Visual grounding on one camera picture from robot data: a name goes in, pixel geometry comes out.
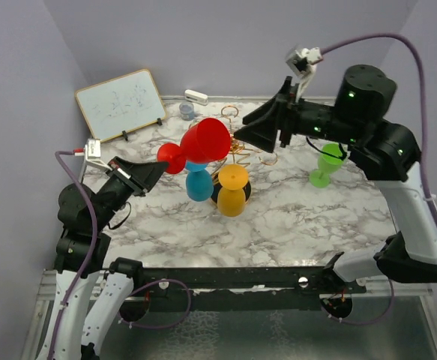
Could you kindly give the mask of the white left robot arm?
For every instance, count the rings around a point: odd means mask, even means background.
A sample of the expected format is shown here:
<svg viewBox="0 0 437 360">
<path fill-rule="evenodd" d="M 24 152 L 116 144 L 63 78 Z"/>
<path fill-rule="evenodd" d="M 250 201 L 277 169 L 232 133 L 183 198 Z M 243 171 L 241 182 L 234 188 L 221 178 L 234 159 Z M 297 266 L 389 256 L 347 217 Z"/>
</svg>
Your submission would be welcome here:
<svg viewBox="0 0 437 360">
<path fill-rule="evenodd" d="M 83 185 L 62 160 L 71 179 L 58 196 L 58 219 L 63 232 L 56 245 L 55 300 L 39 359 L 94 359 L 95 341 L 82 343 L 88 303 L 103 267 L 111 238 L 103 233 L 131 196 L 144 197 L 165 173 L 165 161 L 134 163 L 114 157 L 106 165 L 108 180 L 98 192 Z"/>
</svg>

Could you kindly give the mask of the red wine glass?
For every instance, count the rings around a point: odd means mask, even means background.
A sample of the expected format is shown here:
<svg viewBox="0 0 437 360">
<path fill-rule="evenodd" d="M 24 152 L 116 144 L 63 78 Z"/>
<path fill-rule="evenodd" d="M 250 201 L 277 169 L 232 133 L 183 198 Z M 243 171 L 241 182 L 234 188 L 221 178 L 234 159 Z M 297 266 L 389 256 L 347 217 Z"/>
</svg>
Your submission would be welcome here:
<svg viewBox="0 0 437 360">
<path fill-rule="evenodd" d="M 179 144 L 167 142 L 159 147 L 157 160 L 168 163 L 168 174 L 177 174 L 187 162 L 208 164 L 222 160 L 230 146 L 231 135 L 224 123 L 217 118 L 205 118 L 190 127 Z"/>
</svg>

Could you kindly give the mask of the green wine glass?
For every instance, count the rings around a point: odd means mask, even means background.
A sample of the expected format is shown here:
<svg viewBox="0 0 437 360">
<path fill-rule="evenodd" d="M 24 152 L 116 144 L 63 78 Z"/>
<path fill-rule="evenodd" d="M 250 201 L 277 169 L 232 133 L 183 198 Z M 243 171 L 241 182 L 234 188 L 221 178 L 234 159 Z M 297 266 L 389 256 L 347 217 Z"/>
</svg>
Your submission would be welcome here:
<svg viewBox="0 0 437 360">
<path fill-rule="evenodd" d="M 309 182 L 316 188 L 326 188 L 331 182 L 331 174 L 342 167 L 346 157 L 346 151 L 340 144 L 324 145 L 318 159 L 318 168 L 310 173 Z"/>
</svg>

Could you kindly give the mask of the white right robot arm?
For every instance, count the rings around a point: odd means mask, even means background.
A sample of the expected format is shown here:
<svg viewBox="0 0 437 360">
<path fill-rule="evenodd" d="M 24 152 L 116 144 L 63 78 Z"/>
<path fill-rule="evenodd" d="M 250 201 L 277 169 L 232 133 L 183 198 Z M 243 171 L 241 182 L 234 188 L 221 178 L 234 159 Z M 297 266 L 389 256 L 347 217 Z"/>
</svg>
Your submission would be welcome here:
<svg viewBox="0 0 437 360">
<path fill-rule="evenodd" d="M 323 268 L 322 283 L 340 293 L 350 282 L 377 275 L 403 284 L 437 284 L 437 211 L 425 192 L 424 148 L 385 113 L 396 83 L 366 64 L 349 67 L 331 106 L 294 100 L 286 79 L 278 93 L 244 117 L 237 140 L 272 152 L 302 135 L 345 145 L 349 160 L 384 196 L 398 226 L 377 249 L 339 253 Z"/>
</svg>

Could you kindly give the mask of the yellow wine glass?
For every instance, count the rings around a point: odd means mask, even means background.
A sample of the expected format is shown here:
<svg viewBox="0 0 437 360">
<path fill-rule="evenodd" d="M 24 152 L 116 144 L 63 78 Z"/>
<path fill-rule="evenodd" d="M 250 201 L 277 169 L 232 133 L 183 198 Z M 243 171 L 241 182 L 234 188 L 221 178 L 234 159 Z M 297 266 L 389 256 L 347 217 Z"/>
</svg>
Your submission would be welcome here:
<svg viewBox="0 0 437 360">
<path fill-rule="evenodd" d="M 248 171 L 237 164 L 224 166 L 218 173 L 222 186 L 217 196 L 217 208 L 227 217 L 239 216 L 245 208 L 244 187 L 249 181 Z"/>
</svg>

